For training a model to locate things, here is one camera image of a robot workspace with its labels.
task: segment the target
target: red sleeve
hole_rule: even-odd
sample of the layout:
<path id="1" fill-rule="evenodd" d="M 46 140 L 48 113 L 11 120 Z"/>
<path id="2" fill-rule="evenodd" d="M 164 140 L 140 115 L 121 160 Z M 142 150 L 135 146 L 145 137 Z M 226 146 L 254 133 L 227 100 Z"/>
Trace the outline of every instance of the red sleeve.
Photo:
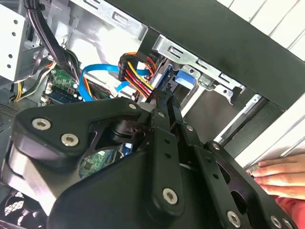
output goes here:
<path id="1" fill-rule="evenodd" d="M 278 197 L 275 201 L 293 219 L 299 229 L 305 229 L 305 200 Z"/>

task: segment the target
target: silver screw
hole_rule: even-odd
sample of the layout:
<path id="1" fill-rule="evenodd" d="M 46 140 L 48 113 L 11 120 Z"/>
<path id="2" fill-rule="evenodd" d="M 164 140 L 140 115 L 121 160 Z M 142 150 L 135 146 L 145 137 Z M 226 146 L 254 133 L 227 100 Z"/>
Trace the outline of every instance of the silver screw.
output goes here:
<path id="1" fill-rule="evenodd" d="M 277 228 L 282 228 L 280 221 L 275 216 L 271 216 L 270 219 Z"/>
<path id="2" fill-rule="evenodd" d="M 193 130 L 194 130 L 190 125 L 186 125 L 186 128 L 187 128 L 189 131 L 193 131 Z"/>
<path id="3" fill-rule="evenodd" d="M 294 229 L 291 223 L 287 219 L 283 218 L 283 221 L 289 229 Z"/>
<path id="4" fill-rule="evenodd" d="M 229 221 L 230 221 L 236 228 L 240 228 L 241 222 L 240 222 L 240 219 L 238 218 L 238 216 L 235 214 L 235 212 L 233 212 L 233 211 L 228 211 L 228 212 L 227 212 L 227 217 L 228 217 Z"/>
<path id="5" fill-rule="evenodd" d="M 178 202 L 177 194 L 172 189 L 166 187 L 162 194 L 167 203 L 174 205 Z"/>
<path id="6" fill-rule="evenodd" d="M 165 115 L 164 115 L 162 112 L 158 112 L 158 114 L 159 114 L 161 117 L 165 118 Z"/>
<path id="7" fill-rule="evenodd" d="M 219 146 L 216 143 L 213 143 L 212 145 L 215 149 L 220 150 Z"/>
<path id="8" fill-rule="evenodd" d="M 137 107 L 136 107 L 135 105 L 133 105 L 133 104 L 129 104 L 129 107 L 130 107 L 131 109 L 133 109 L 133 110 L 137 109 Z"/>
<path id="9" fill-rule="evenodd" d="M 61 136 L 61 142 L 65 146 L 76 146 L 79 142 L 78 137 L 74 134 L 64 134 Z"/>
<path id="10" fill-rule="evenodd" d="M 48 130 L 51 128 L 51 123 L 44 118 L 35 118 L 32 121 L 32 125 L 37 130 Z"/>

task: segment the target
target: finger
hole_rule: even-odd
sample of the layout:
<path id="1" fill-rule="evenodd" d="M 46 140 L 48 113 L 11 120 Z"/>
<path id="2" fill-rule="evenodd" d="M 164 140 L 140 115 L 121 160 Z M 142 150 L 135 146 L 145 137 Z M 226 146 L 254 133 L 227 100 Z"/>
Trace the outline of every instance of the finger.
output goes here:
<path id="1" fill-rule="evenodd" d="M 303 186 L 305 187 L 305 173 L 286 173 L 267 177 L 256 177 L 254 180 L 259 185 L 273 186 Z"/>
<path id="2" fill-rule="evenodd" d="M 282 173 L 302 173 L 305 172 L 305 166 L 299 163 L 278 164 L 262 167 L 252 171 L 254 177 L 263 177 Z"/>
<path id="3" fill-rule="evenodd" d="M 289 156 L 289 157 L 285 157 L 285 158 L 281 158 L 281 159 L 261 161 L 258 163 L 258 165 L 260 167 L 266 167 L 266 166 L 284 164 L 284 163 L 296 163 L 297 159 L 298 159 L 298 156 Z"/>
<path id="4" fill-rule="evenodd" d="M 278 187 L 261 185 L 263 190 L 269 195 L 279 197 L 305 199 L 305 187 Z"/>

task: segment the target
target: metal arm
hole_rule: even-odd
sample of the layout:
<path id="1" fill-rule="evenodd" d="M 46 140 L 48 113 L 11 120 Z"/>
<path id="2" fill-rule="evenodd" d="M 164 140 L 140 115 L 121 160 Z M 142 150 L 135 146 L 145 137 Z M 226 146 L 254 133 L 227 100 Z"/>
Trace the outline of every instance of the metal arm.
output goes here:
<path id="1" fill-rule="evenodd" d="M 202 145 L 175 98 L 156 90 L 148 102 L 19 113 L 2 181 L 40 202 L 47 228 L 297 228 L 220 145 Z M 126 142 L 131 155 L 79 179 L 84 156 Z"/>

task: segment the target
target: black fan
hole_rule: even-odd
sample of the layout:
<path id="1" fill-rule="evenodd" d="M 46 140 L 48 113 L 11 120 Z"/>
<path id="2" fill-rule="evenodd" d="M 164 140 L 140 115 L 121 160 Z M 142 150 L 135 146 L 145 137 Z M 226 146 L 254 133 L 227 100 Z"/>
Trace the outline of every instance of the black fan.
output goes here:
<path id="1" fill-rule="evenodd" d="M 36 200 L 13 191 L 4 201 L 3 221 L 26 229 L 45 228 L 47 216 Z"/>

